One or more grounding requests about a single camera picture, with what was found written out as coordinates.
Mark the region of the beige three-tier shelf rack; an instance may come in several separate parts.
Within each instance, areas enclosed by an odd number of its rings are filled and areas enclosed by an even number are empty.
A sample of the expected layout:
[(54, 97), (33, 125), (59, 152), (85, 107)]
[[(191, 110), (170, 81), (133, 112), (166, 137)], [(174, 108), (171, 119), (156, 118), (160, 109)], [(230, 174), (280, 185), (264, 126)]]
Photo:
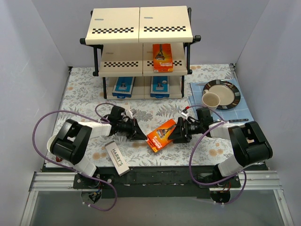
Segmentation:
[[(191, 30), (187, 6), (95, 8), (87, 35), (80, 43), (94, 51), (93, 75), (103, 81), (105, 99), (122, 99), (117, 81), (133, 78), (131, 99), (182, 98), (190, 69), (190, 47), (201, 37)], [(168, 94), (153, 93), (153, 44), (170, 44), (174, 70), (166, 72)]]

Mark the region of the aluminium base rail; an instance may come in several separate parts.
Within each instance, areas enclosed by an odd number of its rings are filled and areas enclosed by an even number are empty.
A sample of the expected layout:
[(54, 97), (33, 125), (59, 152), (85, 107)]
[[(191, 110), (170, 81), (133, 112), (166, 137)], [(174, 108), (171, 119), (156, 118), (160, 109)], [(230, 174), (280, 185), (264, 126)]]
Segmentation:
[(96, 208), (86, 205), (96, 191), (87, 180), (63, 169), (35, 173), (21, 220), (23, 226), (292, 226), (275, 171), (248, 169), (231, 181), (231, 204), (216, 187), (192, 182), (187, 167), (132, 167), (119, 176), (100, 170), (115, 194), (103, 187)]

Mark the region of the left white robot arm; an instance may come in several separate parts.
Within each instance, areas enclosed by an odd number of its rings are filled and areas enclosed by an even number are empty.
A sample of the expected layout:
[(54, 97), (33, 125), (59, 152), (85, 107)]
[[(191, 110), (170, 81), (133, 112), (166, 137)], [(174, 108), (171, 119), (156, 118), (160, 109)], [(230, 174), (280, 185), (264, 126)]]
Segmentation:
[(102, 121), (78, 122), (67, 119), (57, 135), (47, 143), (47, 149), (56, 157), (69, 162), (72, 167), (84, 173), (84, 183), (96, 188), (100, 177), (95, 174), (97, 167), (85, 156), (88, 142), (96, 137), (110, 137), (116, 133), (128, 140), (146, 140), (146, 135), (134, 117), (135, 110), (113, 105), (111, 112)]

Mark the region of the blue razor box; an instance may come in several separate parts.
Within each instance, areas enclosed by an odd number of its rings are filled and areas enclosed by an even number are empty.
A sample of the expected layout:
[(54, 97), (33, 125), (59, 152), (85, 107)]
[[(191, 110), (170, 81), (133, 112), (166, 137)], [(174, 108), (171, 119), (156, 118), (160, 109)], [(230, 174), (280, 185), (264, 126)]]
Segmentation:
[(135, 77), (118, 77), (113, 86), (112, 95), (119, 99), (131, 98), (134, 83)]
[(169, 98), (170, 85), (168, 76), (153, 76), (150, 83), (150, 96), (154, 98)]

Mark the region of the orange Gillette razor pack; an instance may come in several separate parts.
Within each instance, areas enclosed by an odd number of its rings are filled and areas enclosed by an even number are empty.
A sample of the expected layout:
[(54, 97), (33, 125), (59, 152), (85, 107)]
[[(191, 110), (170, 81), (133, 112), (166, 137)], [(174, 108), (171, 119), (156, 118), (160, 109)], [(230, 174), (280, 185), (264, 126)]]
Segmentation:
[(175, 127), (176, 122), (173, 119), (170, 119), (147, 135), (147, 144), (154, 153), (162, 150), (173, 141), (172, 139), (169, 139), (169, 136), (172, 134)]
[(174, 70), (171, 44), (153, 44), (153, 68), (155, 73)]

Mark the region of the blue checked cloth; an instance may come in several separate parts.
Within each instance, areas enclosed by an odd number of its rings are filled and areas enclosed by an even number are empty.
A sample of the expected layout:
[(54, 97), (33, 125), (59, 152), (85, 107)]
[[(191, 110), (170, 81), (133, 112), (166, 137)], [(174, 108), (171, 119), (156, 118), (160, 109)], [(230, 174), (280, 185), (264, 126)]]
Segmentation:
[[(237, 119), (248, 119), (249, 121), (253, 121), (253, 117), (249, 111), (249, 108), (246, 104), (244, 96), (240, 90), (239, 84), (235, 79), (228, 80), (232, 84), (234, 84), (241, 94), (241, 99), (239, 104), (229, 110), (218, 110), (216, 112), (225, 120), (237, 120)], [(198, 85), (197, 82), (190, 83), (192, 95), (189, 96), (189, 101), (191, 105), (202, 105), (202, 92), (204, 85)]]

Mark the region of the dark rimmed plate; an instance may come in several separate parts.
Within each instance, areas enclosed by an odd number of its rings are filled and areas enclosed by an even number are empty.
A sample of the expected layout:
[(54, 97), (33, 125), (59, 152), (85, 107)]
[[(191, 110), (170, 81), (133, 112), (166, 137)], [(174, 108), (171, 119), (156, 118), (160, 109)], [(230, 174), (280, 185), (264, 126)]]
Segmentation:
[(236, 107), (241, 99), (241, 94), (238, 88), (229, 81), (212, 80), (209, 81), (203, 88), (204, 92), (212, 92), (220, 98), (218, 110), (229, 110)]

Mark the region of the beige ceramic mug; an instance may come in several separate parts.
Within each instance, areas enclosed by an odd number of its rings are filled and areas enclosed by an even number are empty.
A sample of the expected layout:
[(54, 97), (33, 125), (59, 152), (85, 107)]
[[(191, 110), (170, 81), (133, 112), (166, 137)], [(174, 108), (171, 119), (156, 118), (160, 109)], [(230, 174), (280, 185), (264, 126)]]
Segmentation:
[(210, 110), (216, 110), (220, 104), (220, 98), (215, 93), (204, 92), (202, 96), (202, 104)]

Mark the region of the white Harry's box front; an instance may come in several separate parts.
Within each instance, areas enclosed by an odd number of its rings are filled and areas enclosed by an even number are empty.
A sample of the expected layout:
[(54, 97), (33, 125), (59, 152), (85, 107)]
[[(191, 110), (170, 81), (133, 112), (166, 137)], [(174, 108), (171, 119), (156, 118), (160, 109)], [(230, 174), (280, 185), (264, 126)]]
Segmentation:
[(118, 175), (121, 177), (124, 174), (128, 173), (130, 171), (130, 168), (123, 158), (123, 155), (121, 154), (117, 144), (114, 141), (111, 141), (105, 145), (105, 148), (111, 158), (111, 161), (113, 162)]

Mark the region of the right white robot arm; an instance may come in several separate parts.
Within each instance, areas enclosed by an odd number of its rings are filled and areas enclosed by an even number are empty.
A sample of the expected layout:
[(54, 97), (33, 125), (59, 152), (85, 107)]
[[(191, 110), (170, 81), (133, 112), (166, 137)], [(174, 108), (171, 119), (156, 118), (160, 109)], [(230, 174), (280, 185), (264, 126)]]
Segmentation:
[(272, 158), (273, 151), (259, 124), (249, 121), (244, 124), (230, 123), (220, 119), (214, 122), (211, 116), (212, 110), (208, 107), (197, 109), (197, 118), (187, 116), (186, 107), (182, 110), (182, 116), (169, 135), (168, 140), (175, 144), (188, 143), (192, 135), (201, 134), (200, 143), (204, 137), (217, 137), (231, 142), (233, 155), (225, 161), (214, 166), (212, 174), (201, 182), (192, 177), (192, 181), (201, 186), (223, 187), (230, 179), (245, 168)]

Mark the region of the floral table mat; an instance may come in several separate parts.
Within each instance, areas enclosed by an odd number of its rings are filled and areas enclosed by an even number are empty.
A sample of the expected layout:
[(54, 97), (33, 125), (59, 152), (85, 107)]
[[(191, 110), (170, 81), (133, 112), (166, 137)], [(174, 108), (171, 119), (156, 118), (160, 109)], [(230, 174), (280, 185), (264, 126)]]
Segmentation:
[[(55, 132), (58, 132), (66, 119), (84, 121), (86, 117), (97, 119), (111, 111), (112, 104), (130, 106), (136, 110), (135, 117), (144, 134), (149, 134), (169, 119), (177, 120), (180, 111), (190, 105), (192, 95), (190, 83), (201, 84), (215, 79), (230, 80), (234, 78), (232, 65), (192, 65), (193, 73), (185, 78), (185, 94), (181, 99), (135, 99), (108, 101), (103, 98), (103, 83), (100, 77), (92, 75), (93, 68), (72, 68), (61, 109), (58, 115)], [(86, 157), (96, 166), (110, 167), (112, 161), (105, 145), (115, 141), (126, 163), (136, 166), (186, 166), (215, 165), (233, 153), (229, 140), (221, 138), (203, 138), (194, 135), (187, 144), (170, 143), (154, 153), (145, 141), (128, 141), (125, 137), (97, 137), (89, 141)]]

